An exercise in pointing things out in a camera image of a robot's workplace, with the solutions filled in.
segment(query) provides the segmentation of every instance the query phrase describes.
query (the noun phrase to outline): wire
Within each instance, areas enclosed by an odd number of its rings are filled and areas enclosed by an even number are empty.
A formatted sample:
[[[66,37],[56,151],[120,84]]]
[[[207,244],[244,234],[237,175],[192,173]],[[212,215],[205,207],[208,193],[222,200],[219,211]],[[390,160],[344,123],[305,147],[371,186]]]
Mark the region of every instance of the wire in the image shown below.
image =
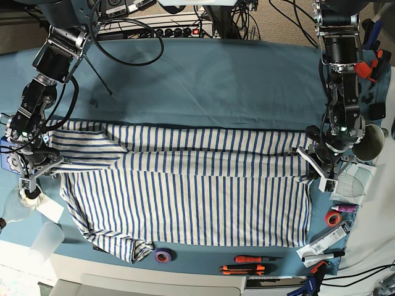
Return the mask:
[[[395,266],[395,263],[393,263],[393,264],[381,265],[381,266],[377,266],[377,267],[373,267],[373,268],[368,269],[368,270],[365,270],[365,271],[363,271],[363,272],[361,272],[361,273],[352,274],[352,275],[350,275],[350,276],[336,276],[336,277],[331,277],[331,278],[329,278],[329,279],[323,279],[323,281],[332,281],[332,280],[334,280],[334,279],[348,279],[348,278],[354,278],[354,277],[356,277],[356,276],[361,276],[361,275],[363,275],[363,274],[365,274],[365,273],[369,273],[369,272],[371,272],[371,271],[373,271],[373,270],[376,270],[376,269],[380,269],[380,268],[389,268],[389,267],[392,267],[392,266]]]
[[[272,0],[269,0],[269,4],[275,9],[277,10],[277,12],[279,14],[281,14],[283,17],[285,17],[286,19],[288,19],[291,23],[293,23],[295,26],[297,26],[299,29],[301,29],[302,31],[304,31],[306,33],[306,38],[307,40],[310,42],[311,45],[313,45],[315,48],[318,48],[318,44],[317,42],[313,39],[313,37],[311,37],[310,34],[308,34],[308,32],[306,32],[303,27],[300,27],[293,19],[289,18],[286,14],[284,14],[281,10],[279,10],[272,2]]]
[[[294,5],[294,3],[291,2],[290,0],[281,0],[281,1],[287,2],[287,3],[290,3],[290,4]],[[315,23],[315,19],[314,19],[310,14],[308,14],[303,8],[301,8],[301,7],[300,7],[299,5],[297,5],[296,3],[295,3],[295,6],[296,6],[296,8],[298,8],[305,16],[307,16],[309,19],[311,19],[311,21],[312,21],[313,23]]]
[[[197,19],[199,20],[199,37],[202,37],[203,20],[202,20],[201,15],[199,15],[199,13],[198,13],[198,6],[197,5],[193,6],[193,11],[195,11]]]
[[[38,22],[40,28],[44,28],[49,33],[49,23],[46,20],[41,20],[39,16],[27,11],[26,9],[23,11],[30,15],[33,19],[35,19]]]
[[[231,17],[230,17],[231,25],[234,25],[238,29],[238,34],[240,39],[245,39],[245,40],[249,39],[249,25],[250,25],[249,19],[250,19],[250,14],[249,14],[248,6],[245,1],[237,4],[232,9]],[[244,31],[243,37],[240,35],[240,31]]]
[[[218,24],[220,23],[217,16],[214,14],[214,11],[212,10],[211,6],[207,6],[207,9],[210,11],[211,16],[213,17],[214,21]]]
[[[65,124],[65,122],[67,120],[69,120],[70,116],[72,115],[74,107],[75,107],[75,103],[77,103],[77,98],[78,98],[78,93],[80,92],[80,87],[78,86],[78,83],[77,83],[76,79],[74,78],[74,76],[71,77],[70,81],[74,85],[74,93],[73,93],[72,103],[70,104],[70,107],[69,107],[69,111],[67,111],[65,117],[60,122],[56,123],[55,125],[52,125],[52,126],[45,126],[44,125],[42,127],[43,133],[47,133],[48,131],[54,131],[54,130],[57,130],[58,128],[62,127]]]
[[[315,48],[318,48],[318,43],[316,42],[316,40],[314,40],[314,42],[312,43],[311,40],[309,39],[309,37],[307,36],[307,32],[303,29],[301,20],[299,19],[299,16],[298,16],[297,10],[296,10],[296,0],[293,0],[293,1],[294,1],[294,2],[293,2],[293,5],[294,5],[295,17],[296,17],[297,23],[298,23],[298,25],[299,25],[299,28],[301,29],[301,31],[302,31],[303,35],[306,37],[306,39],[309,40],[309,42],[310,42]]]
[[[257,28],[259,40],[261,40],[261,38],[260,38],[259,26],[258,26],[258,24],[257,24],[257,21],[254,19],[254,17],[253,17],[252,15],[250,15],[250,16],[251,16],[252,20],[253,20],[254,23],[255,23],[255,27]]]
[[[333,284],[325,284],[325,283],[322,283],[322,285],[323,285],[323,286],[328,286],[328,287],[342,287],[342,288],[349,287],[349,286],[355,285],[355,284],[357,284],[357,283],[359,283],[359,282],[362,282],[362,281],[366,280],[367,278],[370,278],[371,276],[374,276],[375,274],[379,273],[380,271],[383,271],[383,270],[385,270],[385,269],[387,269],[387,268],[389,268],[389,267],[392,267],[392,266],[395,266],[395,264],[388,264],[388,265],[377,266],[377,267],[371,268],[370,270],[366,270],[366,271],[363,271],[363,272],[358,273],[358,274],[352,274],[352,275],[350,275],[350,276],[338,276],[338,277],[331,277],[331,278],[329,278],[329,279],[323,279],[323,280],[322,280],[322,281],[332,281],[332,280],[334,280],[334,279],[347,279],[347,278],[353,278],[353,277],[361,276],[361,275],[363,275],[363,274],[365,274],[365,273],[369,273],[369,272],[371,272],[371,271],[373,271],[373,270],[378,269],[378,271],[375,271],[374,273],[369,274],[368,276],[365,276],[365,277],[363,277],[362,279],[359,279],[359,280],[357,280],[357,281],[355,281],[355,282],[352,282],[352,283],[350,283],[350,284],[347,284],[347,285],[333,285]]]
[[[173,19],[170,19],[172,22],[175,22],[179,27],[181,27],[182,29],[186,29],[186,28],[189,28],[189,27],[191,27],[191,26],[193,26],[195,23],[197,23],[199,20],[195,20],[192,24],[190,24],[189,26],[187,26],[187,27],[184,27],[183,25],[181,25],[181,24],[179,24],[178,22],[176,22],[175,20],[173,20]]]
[[[144,62],[144,63],[128,63],[125,62],[123,60],[117,59],[116,57],[114,57],[113,55],[109,54],[100,44],[99,41],[96,37],[96,35],[94,34],[94,27],[93,27],[93,19],[94,19],[94,14],[96,12],[96,10],[99,7],[99,4],[101,3],[102,0],[97,0],[96,3],[94,4],[94,6],[91,9],[91,13],[89,14],[89,22],[88,22],[88,29],[89,29],[89,34],[91,35],[91,39],[93,41],[93,43],[98,47],[98,49],[108,58],[112,59],[113,61],[120,63],[122,65],[126,65],[126,66],[132,66],[132,67],[139,67],[139,66],[146,66],[149,64],[152,64],[153,62],[157,61],[163,54],[164,51],[164,44],[163,44],[163,40],[162,37],[160,36],[160,34],[158,34],[158,32],[155,31],[155,29],[151,28],[150,26],[146,25],[143,22],[140,22],[139,20],[133,20],[131,18],[112,18],[110,20],[104,20],[100,23],[100,25],[105,25],[107,23],[119,23],[119,22],[127,22],[127,23],[133,23],[135,25],[139,25],[142,26],[143,28],[152,31],[159,39],[160,42],[160,52],[158,54],[158,56],[153,59],[150,60],[149,62]]]
[[[326,150],[326,152],[328,154],[328,157],[329,157],[329,159],[331,161],[330,178],[333,178],[335,176],[335,164],[333,163],[333,158],[332,158],[332,156],[330,154],[331,152],[329,151],[329,148],[328,148],[328,146],[326,144],[326,136],[325,136],[325,134],[323,132],[323,125],[325,123],[326,116],[328,115],[329,104],[331,102],[331,96],[330,96],[329,90],[328,90],[328,88],[326,86],[326,83],[325,83],[325,77],[323,76],[323,64],[322,64],[322,60],[321,59],[318,62],[318,72],[320,74],[320,80],[321,80],[322,88],[323,88],[323,90],[325,92],[326,99],[327,99],[325,113],[324,113],[324,115],[322,117],[322,121],[321,121],[320,137],[321,137],[321,142],[322,142],[323,146],[325,147],[325,150]]]
[[[24,156],[23,154],[20,154],[19,156],[20,156],[20,158],[22,159],[23,164],[25,165],[25,166],[22,167],[22,168],[24,168],[25,171],[26,171],[26,177],[29,178],[30,174],[29,174],[29,169],[27,168],[27,161],[26,161],[26,158],[25,158],[25,156]]]
[[[61,100],[63,99],[65,89],[66,89],[66,84],[63,84],[63,88],[62,88],[62,92],[60,93],[59,100],[57,100],[55,107],[53,108],[51,114],[49,114],[48,119],[45,122],[45,125],[52,118],[52,116],[54,116],[56,109],[58,108]]]

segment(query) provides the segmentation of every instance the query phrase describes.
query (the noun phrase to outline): white paper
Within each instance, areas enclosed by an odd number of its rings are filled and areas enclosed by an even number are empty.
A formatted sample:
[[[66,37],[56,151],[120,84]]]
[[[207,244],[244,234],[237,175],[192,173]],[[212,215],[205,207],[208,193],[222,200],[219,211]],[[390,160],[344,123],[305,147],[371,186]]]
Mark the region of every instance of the white paper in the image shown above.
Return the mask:
[[[315,256],[316,255],[310,248],[310,245],[305,245],[304,247],[301,247],[299,250],[296,251],[296,253],[299,255],[300,259],[302,259],[303,257],[306,257],[306,256]],[[310,267],[310,266],[316,265],[320,261],[321,260],[303,262],[303,264],[305,267]]]
[[[50,199],[41,193],[41,202],[37,210],[54,223],[58,223],[63,214],[64,207],[59,205],[55,200]]]
[[[360,205],[372,185],[376,170],[374,166],[363,163],[350,164],[338,177],[338,186],[330,199]]]

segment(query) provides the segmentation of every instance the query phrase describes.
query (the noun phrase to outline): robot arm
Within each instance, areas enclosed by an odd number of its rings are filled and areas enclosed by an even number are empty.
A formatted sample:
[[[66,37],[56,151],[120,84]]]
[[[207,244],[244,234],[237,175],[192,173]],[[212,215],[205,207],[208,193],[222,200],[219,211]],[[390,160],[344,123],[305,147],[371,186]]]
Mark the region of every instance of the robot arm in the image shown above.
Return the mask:
[[[316,145],[307,152],[300,149],[298,152],[310,163],[312,177],[317,177],[317,174],[321,177],[321,191],[335,189],[337,176],[341,173],[340,169],[337,173],[335,170],[343,154],[365,136],[365,120],[360,114],[360,90],[354,70],[354,66],[364,59],[359,38],[359,15],[341,14],[330,8],[335,7],[341,12],[353,10],[354,6],[349,6],[349,1],[343,3],[341,8],[341,3],[337,0],[315,0],[314,7],[316,32],[322,52],[318,71],[327,103],[321,127],[306,128],[306,134]],[[329,124],[326,131],[323,131],[324,123]]]
[[[328,102],[321,127],[306,128],[306,133],[315,140],[316,145],[307,152],[300,149],[298,152],[311,164],[311,171],[321,176],[321,190],[331,191],[336,186],[335,169],[342,154],[359,142],[365,133],[354,71],[354,65],[358,62],[356,43],[359,58],[363,59],[358,31],[359,16],[354,10],[363,8],[367,2],[326,0],[324,4],[321,0],[314,1],[316,31],[322,51],[319,71]],[[23,91],[21,106],[10,117],[6,129],[8,142],[15,144],[9,152],[17,160],[22,172],[20,187],[27,194],[34,194],[37,176],[50,175],[51,168],[64,161],[58,151],[46,145],[43,137],[46,132],[62,126],[62,123],[47,126],[44,111],[57,100],[56,84],[64,85],[71,81],[75,94],[64,121],[71,115],[78,96],[78,84],[72,75],[90,46],[87,24],[94,1],[21,2],[38,4],[51,24],[48,39],[33,62],[38,74]],[[326,131],[323,131],[324,123],[329,123]]]
[[[86,15],[90,10],[86,1],[53,0],[24,1],[39,4],[51,24],[49,36],[33,61],[37,76],[25,87],[22,103],[15,115],[9,117],[6,138],[12,144],[12,154],[21,172],[19,186],[26,195],[37,196],[37,177],[51,174],[51,169],[64,161],[59,152],[46,145],[43,136],[63,125],[72,113],[78,96],[78,83],[73,73],[90,47]],[[48,126],[44,111],[58,105],[56,85],[69,81],[74,86],[74,96],[65,119]]]

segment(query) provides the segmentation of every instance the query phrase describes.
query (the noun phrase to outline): orange screwdriver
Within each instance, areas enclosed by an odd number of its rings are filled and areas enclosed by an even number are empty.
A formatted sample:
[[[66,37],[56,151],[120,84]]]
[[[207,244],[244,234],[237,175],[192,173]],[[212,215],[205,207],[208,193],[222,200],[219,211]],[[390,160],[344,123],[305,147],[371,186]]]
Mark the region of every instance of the orange screwdriver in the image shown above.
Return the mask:
[[[270,257],[270,256],[239,255],[239,256],[235,257],[235,262],[237,262],[237,263],[264,262],[264,261],[275,261],[277,259],[283,259],[283,258]]]

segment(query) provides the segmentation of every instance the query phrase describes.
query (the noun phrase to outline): red tape roll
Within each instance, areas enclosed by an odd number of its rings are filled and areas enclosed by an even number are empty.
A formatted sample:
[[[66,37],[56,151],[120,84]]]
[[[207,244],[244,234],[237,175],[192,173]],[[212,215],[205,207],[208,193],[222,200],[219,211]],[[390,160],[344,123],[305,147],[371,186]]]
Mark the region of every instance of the red tape roll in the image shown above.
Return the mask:
[[[339,225],[340,221],[341,221],[341,215],[339,212],[337,212],[335,210],[329,211],[325,215],[325,222],[326,222],[326,225],[328,225],[329,227],[335,227],[335,226]]]

